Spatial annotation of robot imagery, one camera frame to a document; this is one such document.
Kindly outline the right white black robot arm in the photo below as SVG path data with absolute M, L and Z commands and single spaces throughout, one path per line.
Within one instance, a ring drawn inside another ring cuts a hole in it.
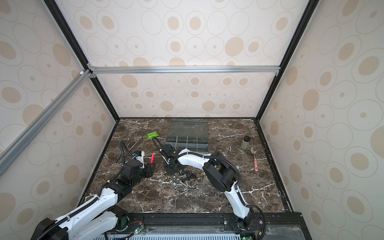
M 249 205 L 246 202 L 239 188 L 242 181 L 240 172 L 221 152 L 201 154 L 187 148 L 175 149 L 168 144 L 161 146 L 157 137 L 153 137 L 152 141 L 163 157 L 164 167 L 169 175 L 178 173 L 185 166 L 204 171 L 211 185 L 227 197 L 234 215 L 238 217 L 241 230 L 250 228 L 256 222 L 261 225 L 263 231 L 266 229 L 266 218 L 263 211 L 260 207 Z M 261 214 L 260 221 L 254 220 L 253 209 L 257 209 Z

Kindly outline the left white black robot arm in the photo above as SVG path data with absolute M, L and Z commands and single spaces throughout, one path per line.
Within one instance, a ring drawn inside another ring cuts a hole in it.
M 32 235 L 33 240 L 92 240 L 110 230 L 123 232 L 128 228 L 128 213 L 117 204 L 142 179 L 153 176 L 155 163 L 145 163 L 144 152 L 135 152 L 126 160 L 129 150 L 124 142 L 120 142 L 120 150 L 123 165 L 115 177 L 76 209 L 55 220 L 43 219 Z

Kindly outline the pile of screws and nuts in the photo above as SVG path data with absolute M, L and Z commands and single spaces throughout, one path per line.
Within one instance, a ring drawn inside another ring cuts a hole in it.
M 192 170 L 179 170 L 173 176 L 166 176 L 165 182 L 172 186 L 180 195 L 200 194 L 203 190 L 205 177 Z

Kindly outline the pink marker pen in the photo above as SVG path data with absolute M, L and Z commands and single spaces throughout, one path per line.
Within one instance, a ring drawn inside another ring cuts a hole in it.
M 155 154 L 152 154 L 152 157 L 151 157 L 151 161 L 150 161 L 150 163 L 151 163 L 151 164 L 153 164 L 153 163 L 154 163 L 154 161 L 155 161 Z

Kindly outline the metal tongs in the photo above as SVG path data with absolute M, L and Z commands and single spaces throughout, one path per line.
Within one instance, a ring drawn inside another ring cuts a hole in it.
M 140 137 L 133 145 L 131 145 L 131 147 L 129 148 L 129 151 L 131 151 L 142 139 L 143 137 Z M 121 160 L 122 160 L 122 155 L 119 156 L 116 163 L 118 163 Z

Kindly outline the green snack packet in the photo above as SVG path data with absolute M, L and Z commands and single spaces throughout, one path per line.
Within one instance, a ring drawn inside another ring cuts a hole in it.
M 158 136 L 159 136 L 159 134 L 157 132 L 148 133 L 147 134 L 147 140 L 151 140 L 151 139 L 156 138 Z

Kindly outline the grey compartment organizer box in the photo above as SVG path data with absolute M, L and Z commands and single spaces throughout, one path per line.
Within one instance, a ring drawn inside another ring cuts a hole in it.
M 204 119 L 172 119 L 166 144 L 173 148 L 208 153 L 209 121 Z

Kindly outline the small spice jar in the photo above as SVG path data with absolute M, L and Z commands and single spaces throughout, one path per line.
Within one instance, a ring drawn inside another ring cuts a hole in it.
M 249 136 L 244 136 L 240 149 L 246 150 L 249 147 L 250 141 L 251 141 L 251 138 Z

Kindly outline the pink handled spoon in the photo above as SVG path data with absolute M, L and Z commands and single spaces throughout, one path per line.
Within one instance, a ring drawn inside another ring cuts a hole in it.
M 251 147 L 250 148 L 250 151 L 251 153 L 253 154 L 253 157 L 254 157 L 254 167 L 255 167 L 255 171 L 257 172 L 258 171 L 258 163 L 257 163 L 257 158 L 256 158 L 256 151 L 255 151 L 255 148 L 254 147 Z

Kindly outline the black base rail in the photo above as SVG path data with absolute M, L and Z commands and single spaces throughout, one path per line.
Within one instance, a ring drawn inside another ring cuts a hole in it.
M 114 214 L 106 212 L 68 240 L 310 240 L 300 213 L 256 214 L 241 229 L 234 214 Z

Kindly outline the horizontal aluminium frame bar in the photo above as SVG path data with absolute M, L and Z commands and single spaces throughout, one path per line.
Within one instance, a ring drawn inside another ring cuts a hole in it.
M 91 67 L 94 74 L 278 73 L 279 66 Z

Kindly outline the diagonal aluminium frame bar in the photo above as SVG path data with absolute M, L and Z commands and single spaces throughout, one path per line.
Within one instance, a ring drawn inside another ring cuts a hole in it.
M 32 140 L 59 112 L 74 92 L 90 78 L 91 71 L 83 70 L 49 105 L 42 113 L 7 147 L 1 155 L 1 175 L 3 175 L 13 162 L 20 156 Z

